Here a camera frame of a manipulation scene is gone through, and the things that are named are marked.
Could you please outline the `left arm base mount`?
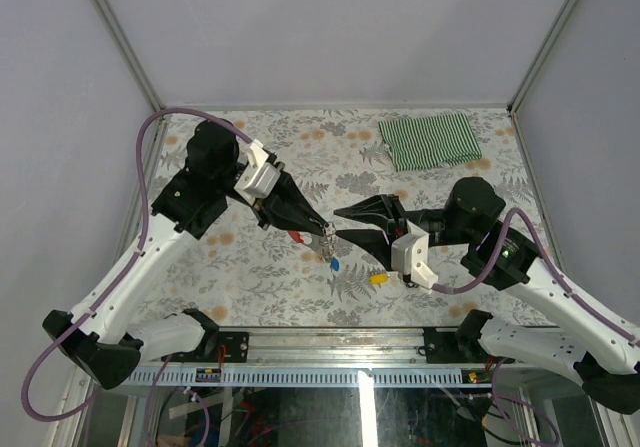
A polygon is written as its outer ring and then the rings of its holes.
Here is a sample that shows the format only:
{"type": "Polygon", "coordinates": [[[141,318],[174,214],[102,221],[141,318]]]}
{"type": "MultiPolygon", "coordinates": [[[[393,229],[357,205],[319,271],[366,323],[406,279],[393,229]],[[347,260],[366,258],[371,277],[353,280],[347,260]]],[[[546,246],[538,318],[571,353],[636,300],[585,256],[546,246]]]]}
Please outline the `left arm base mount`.
{"type": "Polygon", "coordinates": [[[250,334],[246,331],[221,331],[208,334],[197,354],[199,361],[216,363],[246,363],[250,334]]]}

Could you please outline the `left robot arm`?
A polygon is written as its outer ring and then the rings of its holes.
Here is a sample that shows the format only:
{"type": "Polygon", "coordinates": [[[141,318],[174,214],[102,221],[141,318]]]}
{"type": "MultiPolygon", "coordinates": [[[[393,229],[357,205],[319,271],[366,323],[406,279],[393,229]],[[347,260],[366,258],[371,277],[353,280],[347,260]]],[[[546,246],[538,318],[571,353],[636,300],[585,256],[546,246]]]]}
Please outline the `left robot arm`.
{"type": "Polygon", "coordinates": [[[61,352],[103,389],[121,385],[148,360],[204,362],[219,354],[219,327],[196,308],[146,325],[132,316],[156,277],[201,239],[229,200],[249,207],[263,229],[329,235],[329,223],[274,153],[257,140],[240,142],[220,121],[198,124],[183,168],[151,204],[138,238],[71,311],[53,310],[43,322],[61,352]]]}

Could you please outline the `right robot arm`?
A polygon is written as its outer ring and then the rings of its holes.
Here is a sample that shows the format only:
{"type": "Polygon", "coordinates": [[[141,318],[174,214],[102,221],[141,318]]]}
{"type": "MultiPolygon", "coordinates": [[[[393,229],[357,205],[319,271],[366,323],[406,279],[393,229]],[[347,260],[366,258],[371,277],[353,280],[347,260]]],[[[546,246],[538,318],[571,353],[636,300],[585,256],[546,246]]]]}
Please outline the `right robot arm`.
{"type": "Polygon", "coordinates": [[[536,231],[512,228],[505,201],[481,177],[457,181],[441,209],[407,211],[395,195],[375,195],[335,215],[363,223],[337,235],[375,257],[410,286],[460,295],[485,284],[537,309],[561,328],[553,337],[471,311],[458,327],[456,349],[467,361],[511,358],[560,375],[615,412],[639,409],[639,328],[604,306],[561,272],[536,231]],[[445,286],[428,265],[433,247],[465,245],[468,284],[445,286]]]}

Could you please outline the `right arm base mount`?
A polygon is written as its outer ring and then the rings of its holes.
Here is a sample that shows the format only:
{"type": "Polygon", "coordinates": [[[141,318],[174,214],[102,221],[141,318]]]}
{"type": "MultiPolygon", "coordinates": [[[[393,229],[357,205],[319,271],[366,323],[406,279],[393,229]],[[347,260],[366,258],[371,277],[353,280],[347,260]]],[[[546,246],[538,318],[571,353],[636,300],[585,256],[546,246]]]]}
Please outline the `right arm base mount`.
{"type": "Polygon", "coordinates": [[[473,309],[456,328],[424,327],[423,345],[417,353],[430,364],[485,363],[489,355],[479,339],[482,328],[492,318],[489,312],[473,309]]]}

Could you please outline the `metal key holder red handle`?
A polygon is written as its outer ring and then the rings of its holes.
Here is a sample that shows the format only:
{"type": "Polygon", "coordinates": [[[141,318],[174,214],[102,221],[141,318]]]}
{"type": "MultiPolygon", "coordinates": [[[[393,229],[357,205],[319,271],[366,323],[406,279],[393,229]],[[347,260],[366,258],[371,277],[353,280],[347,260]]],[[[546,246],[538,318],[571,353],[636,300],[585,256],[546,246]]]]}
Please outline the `metal key holder red handle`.
{"type": "Polygon", "coordinates": [[[332,222],[325,224],[321,235],[306,234],[298,231],[288,231],[288,235],[295,243],[310,248],[325,262],[331,262],[335,257],[337,235],[335,225],[332,222]]]}

